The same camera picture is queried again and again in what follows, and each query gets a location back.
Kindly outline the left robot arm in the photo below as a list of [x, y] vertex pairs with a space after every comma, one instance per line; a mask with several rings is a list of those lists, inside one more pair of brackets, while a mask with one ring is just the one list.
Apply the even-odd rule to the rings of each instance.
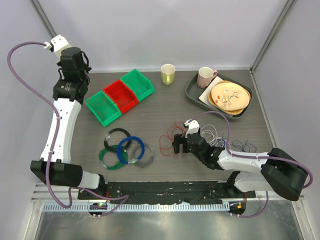
[[75, 123], [90, 83], [89, 60], [80, 48], [68, 47], [61, 51], [57, 64], [59, 80], [53, 87], [48, 139], [40, 159], [33, 160], [30, 169], [51, 193], [53, 186], [89, 189], [89, 194], [100, 200], [107, 192], [104, 177], [71, 163]]

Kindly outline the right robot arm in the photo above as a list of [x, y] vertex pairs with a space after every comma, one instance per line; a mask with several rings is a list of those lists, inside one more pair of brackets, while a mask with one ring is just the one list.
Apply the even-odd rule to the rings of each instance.
[[243, 153], [211, 146], [200, 133], [175, 134], [172, 142], [175, 154], [193, 154], [211, 170], [231, 170], [231, 182], [226, 193], [233, 198], [249, 191], [273, 191], [280, 197], [297, 201], [307, 178], [307, 169], [279, 148], [270, 152]]

